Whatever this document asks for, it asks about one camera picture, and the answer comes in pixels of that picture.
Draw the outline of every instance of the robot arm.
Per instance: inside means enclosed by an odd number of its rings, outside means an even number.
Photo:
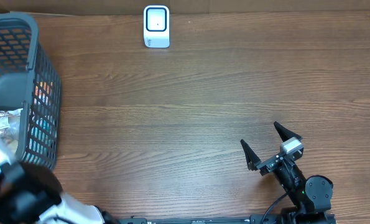
[[[63,192],[47,169],[16,160],[0,140],[0,223],[106,223],[98,208]]]
[[[289,131],[278,122],[274,123],[279,136],[283,140],[280,151],[270,159],[261,162],[248,144],[241,140],[249,170],[260,170],[261,175],[273,172],[285,195],[294,204],[292,208],[284,208],[281,215],[267,218],[266,215],[251,215],[255,223],[335,223],[334,215],[327,215],[331,209],[333,183],[328,178],[314,175],[306,179],[295,164],[303,155],[302,137]]]

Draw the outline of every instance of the wooden table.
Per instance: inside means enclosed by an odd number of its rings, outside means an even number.
[[[169,49],[144,46],[142,16],[36,19],[63,83],[55,173],[82,202],[263,213],[284,191],[239,141],[267,159],[279,121],[304,137],[304,175],[334,182],[338,223],[370,223],[370,11],[172,15]]]

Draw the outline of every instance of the snack package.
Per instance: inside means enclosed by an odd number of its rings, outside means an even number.
[[[0,111],[0,138],[13,153],[16,153],[19,143],[21,111]]]
[[[38,88],[38,86],[36,85],[34,94],[36,96],[38,96],[39,101],[45,103],[46,105],[50,105],[50,101],[49,101],[48,97],[52,96],[53,83],[52,82],[51,83],[40,82],[39,84],[40,84],[41,88]],[[34,99],[34,104],[40,104],[39,101]]]
[[[33,141],[33,139],[30,138],[29,148],[46,156],[48,152],[47,147],[51,147],[52,140],[47,134],[43,132],[49,133],[50,126],[48,122],[46,122],[46,120],[42,118],[35,121],[35,123],[41,127],[41,131],[39,131],[38,128],[34,127],[31,129],[31,135],[36,136],[37,140],[39,140],[39,142],[42,142],[42,144],[39,144],[37,143],[37,141]]]

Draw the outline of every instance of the cardboard wall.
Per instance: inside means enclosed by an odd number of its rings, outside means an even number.
[[[0,0],[0,10],[68,15],[142,14],[163,4],[172,14],[370,10],[370,0]]]

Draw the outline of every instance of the gray plastic basket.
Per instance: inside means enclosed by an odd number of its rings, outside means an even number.
[[[38,37],[32,17],[0,14],[0,110],[23,108],[16,157],[53,169],[62,86]]]

